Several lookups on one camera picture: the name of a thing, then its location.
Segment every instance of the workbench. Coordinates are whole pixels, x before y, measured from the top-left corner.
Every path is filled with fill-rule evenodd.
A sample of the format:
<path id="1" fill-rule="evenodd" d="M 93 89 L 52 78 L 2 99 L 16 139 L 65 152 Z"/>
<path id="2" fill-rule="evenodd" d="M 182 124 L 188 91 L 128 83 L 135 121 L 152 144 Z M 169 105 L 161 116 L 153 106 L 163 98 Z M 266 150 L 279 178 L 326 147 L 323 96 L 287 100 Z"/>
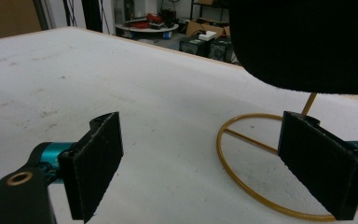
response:
<path id="1" fill-rule="evenodd" d="M 3 38 L 0 178 L 39 143 L 78 141 L 91 119 L 119 111 L 124 157 L 89 223 L 314 223 L 243 192 L 223 169 L 215 143 L 228 119 L 301 112 L 308 96 L 269 86 L 236 65 L 78 28 Z M 358 140 L 357 101 L 319 94 L 309 115 L 338 137 Z M 278 121 L 234 128 L 278 145 Z M 229 135 L 222 141 L 230 165 L 255 190 L 326 214 L 279 157 Z M 58 223 L 81 223 L 71 219 L 63 185 L 48 189 Z"/>

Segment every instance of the cable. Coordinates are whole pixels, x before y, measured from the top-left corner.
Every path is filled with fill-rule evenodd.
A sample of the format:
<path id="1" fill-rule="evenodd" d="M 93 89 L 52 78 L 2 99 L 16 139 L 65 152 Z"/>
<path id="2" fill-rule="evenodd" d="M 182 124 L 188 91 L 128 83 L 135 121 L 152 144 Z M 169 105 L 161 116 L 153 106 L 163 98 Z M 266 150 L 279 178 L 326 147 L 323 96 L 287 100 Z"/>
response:
<path id="1" fill-rule="evenodd" d="M 248 114 L 248 115 L 241 115 L 237 116 L 236 118 L 230 119 L 227 121 L 222 128 L 219 131 L 219 134 L 216 138 L 216 148 L 217 148 L 217 155 L 219 156 L 220 161 L 223 164 L 223 167 L 228 172 L 228 175 L 250 196 L 252 196 L 254 199 L 259 201 L 260 203 L 264 204 L 265 206 L 283 213 L 290 217 L 297 217 L 301 219 L 311 220 L 311 221 L 335 221 L 336 219 L 332 215 L 312 215 L 307 213 L 298 212 L 286 207 L 283 207 L 281 205 L 278 205 L 276 203 L 273 203 L 272 201 L 268 200 L 267 198 L 261 196 L 257 192 L 255 192 L 253 189 L 251 189 L 249 186 L 247 186 L 231 169 L 231 167 L 228 165 L 225 156 L 223 155 L 223 151 L 221 148 L 222 145 L 222 135 L 223 133 L 230 133 L 233 135 L 236 135 L 237 137 L 241 138 L 242 140 L 249 141 L 259 147 L 262 147 L 266 149 L 268 152 L 277 155 L 277 149 L 273 147 L 269 147 L 263 143 L 260 143 L 250 137 L 247 137 L 245 135 L 242 135 L 240 133 L 237 133 L 235 131 L 232 131 L 228 128 L 228 126 L 236 121 L 242 120 L 242 119 L 252 119 L 252 118 L 262 118 L 262 119 L 276 119 L 276 120 L 282 120 L 282 117 L 276 116 L 276 115 L 270 115 L 270 114 Z"/>
<path id="2" fill-rule="evenodd" d="M 100 0 L 100 3 L 101 3 L 101 23 L 103 23 L 103 17 L 104 17 L 107 33 L 110 35 L 109 26 L 107 25 L 106 15 L 103 9 L 103 0 Z"/>
<path id="3" fill-rule="evenodd" d="M 169 2 L 172 2 L 173 4 L 173 11 L 175 12 L 175 18 L 176 18 L 176 7 L 175 7 L 175 3 L 179 2 L 180 0 L 168 0 Z"/>
<path id="4" fill-rule="evenodd" d="M 162 12 L 162 5 L 164 5 L 164 0 L 161 0 L 161 7 L 159 8 L 159 13 Z"/>
<path id="5" fill-rule="evenodd" d="M 71 25 L 71 21 L 70 21 L 70 12 L 69 12 L 69 7 L 68 7 L 68 2 L 66 0 L 62 0 L 63 2 L 63 9 L 65 10 L 65 18 L 66 18 L 66 25 L 70 26 Z"/>
<path id="6" fill-rule="evenodd" d="M 205 27 L 200 23 L 200 26 L 202 27 L 202 29 L 203 29 L 203 31 L 205 32 L 205 34 L 206 34 L 206 29 L 205 29 Z"/>
<path id="7" fill-rule="evenodd" d="M 191 34 L 191 36 L 196 35 L 196 34 L 204 34 L 204 32 L 205 31 L 203 31 L 203 30 L 196 30 L 195 32 L 193 32 L 193 34 Z"/>
<path id="8" fill-rule="evenodd" d="M 77 22 L 76 22 L 76 18 L 75 18 L 75 4 L 74 4 L 74 0 L 69 0 L 69 6 L 71 7 L 71 21 L 72 21 L 72 25 L 77 26 Z"/>
<path id="9" fill-rule="evenodd" d="M 231 62 L 233 63 L 234 60 L 236 60 L 236 59 L 237 59 L 237 55 L 234 55 L 234 57 L 231 59 Z"/>

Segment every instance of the cardboard box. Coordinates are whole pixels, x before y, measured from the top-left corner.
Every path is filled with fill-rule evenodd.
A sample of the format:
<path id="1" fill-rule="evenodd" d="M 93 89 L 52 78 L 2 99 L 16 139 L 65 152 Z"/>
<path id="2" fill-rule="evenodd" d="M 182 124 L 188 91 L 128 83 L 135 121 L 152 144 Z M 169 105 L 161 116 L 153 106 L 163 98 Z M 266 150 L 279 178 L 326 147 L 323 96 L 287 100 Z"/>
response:
<path id="1" fill-rule="evenodd" d="M 231 33 L 229 32 L 229 26 L 225 27 L 225 33 L 226 35 L 231 36 Z"/>
<path id="2" fill-rule="evenodd" d="M 41 30 L 34 1 L 0 1 L 0 38 Z"/>
<path id="3" fill-rule="evenodd" d="M 187 25 L 186 36 L 192 36 L 197 33 L 197 31 L 213 31 L 216 32 L 216 36 L 225 34 L 225 27 L 228 26 L 227 22 L 221 21 L 212 21 L 208 19 L 197 19 L 190 21 Z"/>
<path id="4" fill-rule="evenodd" d="M 204 4 L 204 5 L 213 5 L 213 3 L 215 3 L 215 0 L 199 0 L 199 2 L 197 2 L 198 4 Z"/>

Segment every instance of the wall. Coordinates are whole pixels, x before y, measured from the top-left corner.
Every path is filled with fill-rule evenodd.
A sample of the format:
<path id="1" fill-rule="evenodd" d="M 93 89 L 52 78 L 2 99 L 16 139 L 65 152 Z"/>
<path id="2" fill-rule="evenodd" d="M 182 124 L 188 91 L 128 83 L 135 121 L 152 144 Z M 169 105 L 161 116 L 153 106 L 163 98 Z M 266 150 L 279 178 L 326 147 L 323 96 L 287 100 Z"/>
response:
<path id="1" fill-rule="evenodd" d="M 0 0 L 0 38 L 40 30 L 32 0 Z"/>
<path id="2" fill-rule="evenodd" d="M 145 13 L 158 13 L 158 0 L 134 0 L 135 16 L 143 16 Z"/>
<path id="3" fill-rule="evenodd" d="M 142 7 L 145 7 L 144 4 L 142 3 L 142 1 L 147 1 L 147 0 L 134 0 L 135 4 L 136 4 L 136 2 L 141 2 L 139 4 L 141 4 Z M 163 9 L 167 9 L 167 8 L 173 9 L 173 3 L 168 0 L 153 0 L 153 1 L 149 1 L 149 2 L 153 2 L 153 6 L 154 6 L 154 4 L 156 4 L 156 1 L 157 1 L 157 12 L 160 12 L 160 10 L 161 10 L 161 3 L 163 4 L 163 6 L 162 6 Z M 123 8 L 123 0 L 115 0 L 115 6 L 117 6 L 117 8 L 122 9 Z M 176 15 L 178 18 L 179 17 L 190 18 L 191 0 L 180 0 L 179 2 L 174 4 L 174 8 L 176 9 Z M 200 7 L 197 5 L 194 5 L 193 19 L 198 18 L 199 13 L 200 13 Z M 202 17 L 219 20 L 220 19 L 220 9 L 212 8 L 212 7 L 204 7 Z M 223 11 L 222 21 L 228 21 L 228 10 L 227 9 L 224 9 L 224 11 Z"/>
<path id="4" fill-rule="evenodd" d="M 190 18 L 191 0 L 180 0 L 179 2 L 175 3 L 174 5 L 175 5 L 177 17 Z M 169 2 L 168 0 L 163 0 L 163 8 L 173 9 L 173 3 Z M 193 19 L 198 18 L 199 13 L 200 13 L 200 6 L 194 5 Z M 212 7 L 204 7 L 202 17 L 218 21 L 220 19 L 220 9 L 212 8 Z M 222 21 L 228 21 L 228 10 L 227 9 L 224 9 L 224 11 L 223 11 Z"/>

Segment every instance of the black cloth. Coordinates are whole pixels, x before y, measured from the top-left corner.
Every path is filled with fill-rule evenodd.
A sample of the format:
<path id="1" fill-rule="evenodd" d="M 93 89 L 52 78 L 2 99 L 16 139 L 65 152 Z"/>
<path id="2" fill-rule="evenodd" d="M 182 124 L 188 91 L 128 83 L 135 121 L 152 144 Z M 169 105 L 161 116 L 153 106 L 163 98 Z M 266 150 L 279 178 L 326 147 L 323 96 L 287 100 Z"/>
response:
<path id="1" fill-rule="evenodd" d="M 358 0 L 231 0 L 241 65 L 283 89 L 358 93 Z"/>

